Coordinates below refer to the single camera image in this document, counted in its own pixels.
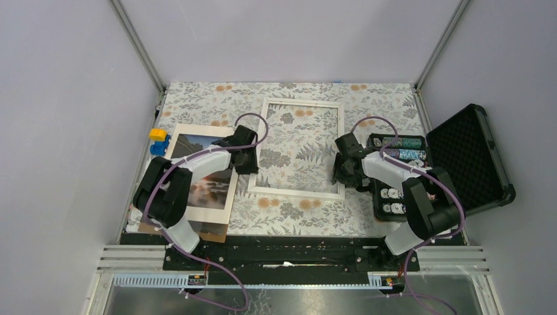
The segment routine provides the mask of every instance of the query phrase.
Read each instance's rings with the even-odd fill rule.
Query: gray wall
[[[514,203],[467,220],[505,314],[557,310],[557,2],[474,1],[423,88],[434,125],[485,106]]]
[[[413,82],[458,0],[125,0],[168,81]]]
[[[108,1],[4,0],[0,30],[0,314],[75,315],[157,92]]]

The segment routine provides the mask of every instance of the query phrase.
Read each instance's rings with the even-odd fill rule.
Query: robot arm
[[[255,147],[238,150],[234,147],[251,144],[257,140],[257,133],[239,125],[234,135],[213,142],[205,150],[208,154],[188,160],[189,156],[173,159],[172,161],[160,156],[155,157],[149,164],[143,179],[133,197],[133,205],[144,211],[147,200],[163,174],[171,165],[185,159],[164,182],[153,199],[148,212],[150,220],[159,224],[163,231],[179,247],[191,253],[199,242],[199,236],[192,229],[187,215],[188,196],[192,183],[218,171],[234,167],[238,174],[256,173],[257,159]]]
[[[377,148],[363,148],[353,133],[341,136],[335,143],[339,153],[334,162],[332,182],[338,181],[364,192],[369,191],[369,186],[364,185],[364,182],[372,178],[403,192],[407,221],[382,239],[380,250],[383,251],[383,256],[402,255],[424,240],[458,224],[460,217],[456,205],[441,188],[430,183],[428,179],[390,163],[388,159],[393,158],[387,155],[382,158]],[[444,169],[412,169],[433,176],[450,191],[456,192]],[[428,194],[436,195],[437,199],[431,201]]]

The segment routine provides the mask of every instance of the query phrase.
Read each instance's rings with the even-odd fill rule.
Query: landscape photo print
[[[178,135],[171,158],[181,158],[206,149],[219,136]],[[188,206],[212,209],[224,209],[228,189],[232,178],[232,170],[218,171],[192,183],[188,197]]]
[[[179,123],[174,129],[165,158],[189,156],[232,134],[234,129],[230,127]],[[214,172],[193,182],[188,195],[186,218],[189,221],[228,224],[237,182],[238,174],[233,169]]]

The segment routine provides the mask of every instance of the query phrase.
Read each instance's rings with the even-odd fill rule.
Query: black carrying case
[[[371,134],[368,145],[378,136],[393,137]],[[425,150],[430,166],[442,167],[451,176],[466,216],[502,207],[516,197],[493,140],[487,113],[480,105],[468,105],[430,131],[426,135]],[[385,213],[381,209],[379,191],[384,187],[388,186],[375,180],[370,188],[375,217],[381,221],[405,221],[406,215]]]

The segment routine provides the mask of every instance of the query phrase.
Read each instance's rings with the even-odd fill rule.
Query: open case lid
[[[511,203],[516,196],[487,123],[470,104],[426,135],[433,166],[447,170],[466,215]]]

